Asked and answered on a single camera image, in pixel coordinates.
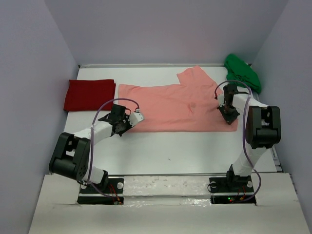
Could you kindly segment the white foam strip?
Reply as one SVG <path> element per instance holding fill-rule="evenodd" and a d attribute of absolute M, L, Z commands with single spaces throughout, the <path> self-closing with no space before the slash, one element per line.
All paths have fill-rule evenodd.
<path fill-rule="evenodd" d="M 125 196 L 210 196 L 208 176 L 126 176 Z"/>

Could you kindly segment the back aluminium rail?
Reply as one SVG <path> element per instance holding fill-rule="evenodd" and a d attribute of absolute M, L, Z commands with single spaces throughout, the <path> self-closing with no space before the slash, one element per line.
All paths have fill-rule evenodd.
<path fill-rule="evenodd" d="M 224 67 L 223 63 L 142 63 L 142 64 L 80 64 L 80 69 L 93 68 L 166 68 L 166 67 Z"/>

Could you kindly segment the folded red t-shirt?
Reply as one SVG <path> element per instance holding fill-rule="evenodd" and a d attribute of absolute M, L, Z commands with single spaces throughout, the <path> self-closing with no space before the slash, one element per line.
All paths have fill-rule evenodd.
<path fill-rule="evenodd" d="M 97 111 L 115 96 L 113 79 L 69 80 L 63 109 L 68 112 Z"/>

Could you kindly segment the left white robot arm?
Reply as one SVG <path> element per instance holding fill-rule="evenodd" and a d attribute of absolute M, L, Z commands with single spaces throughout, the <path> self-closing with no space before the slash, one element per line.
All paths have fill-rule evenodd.
<path fill-rule="evenodd" d="M 93 166 L 91 148 L 133 128 L 131 118 L 136 113 L 126 113 L 128 110 L 114 104 L 111 112 L 97 119 L 91 127 L 73 134 L 61 133 L 49 162 L 49 171 L 92 187 L 98 193 L 104 192 L 109 184 L 108 172 Z"/>

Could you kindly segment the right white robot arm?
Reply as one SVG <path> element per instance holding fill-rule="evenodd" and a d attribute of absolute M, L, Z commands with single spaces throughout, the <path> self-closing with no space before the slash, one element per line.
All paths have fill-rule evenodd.
<path fill-rule="evenodd" d="M 230 193 L 241 187 L 251 188 L 251 173 L 261 156 L 281 140 L 280 109 L 263 104 L 252 97 L 251 91 L 241 92 L 237 85 L 228 83 L 223 93 L 216 95 L 220 111 L 229 125 L 241 110 L 243 151 L 230 166 L 225 177 L 211 178 L 212 193 Z"/>

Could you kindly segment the pink t-shirt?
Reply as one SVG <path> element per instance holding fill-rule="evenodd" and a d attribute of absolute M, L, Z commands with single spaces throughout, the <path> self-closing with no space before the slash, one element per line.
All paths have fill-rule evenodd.
<path fill-rule="evenodd" d="M 145 119 L 132 132 L 235 132 L 238 122 L 227 124 L 217 109 L 217 83 L 199 66 L 177 75 L 179 84 L 141 87 L 121 84 L 119 104 L 140 107 Z"/>

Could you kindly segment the green t-shirt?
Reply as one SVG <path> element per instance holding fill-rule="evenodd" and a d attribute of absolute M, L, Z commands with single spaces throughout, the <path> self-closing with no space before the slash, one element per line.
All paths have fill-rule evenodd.
<path fill-rule="evenodd" d="M 248 85 L 258 94 L 262 91 L 262 86 L 257 73 L 243 60 L 235 54 L 229 54 L 225 58 L 224 66 L 227 69 L 227 80 L 241 81 Z"/>

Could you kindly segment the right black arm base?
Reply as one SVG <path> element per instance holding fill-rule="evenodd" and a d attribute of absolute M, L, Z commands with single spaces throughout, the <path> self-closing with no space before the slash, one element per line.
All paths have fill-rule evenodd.
<path fill-rule="evenodd" d="M 230 181 L 226 177 L 211 177 L 207 186 L 213 205 L 256 204 L 251 177 L 239 177 Z"/>

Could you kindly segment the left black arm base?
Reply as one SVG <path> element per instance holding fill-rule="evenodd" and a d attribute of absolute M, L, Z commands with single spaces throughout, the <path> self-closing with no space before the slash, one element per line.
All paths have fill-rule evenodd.
<path fill-rule="evenodd" d="M 99 185 L 96 188 L 87 185 L 86 188 L 80 188 L 77 203 L 80 205 L 123 205 L 124 203 L 124 178 L 109 178 L 108 185 L 101 189 Z"/>

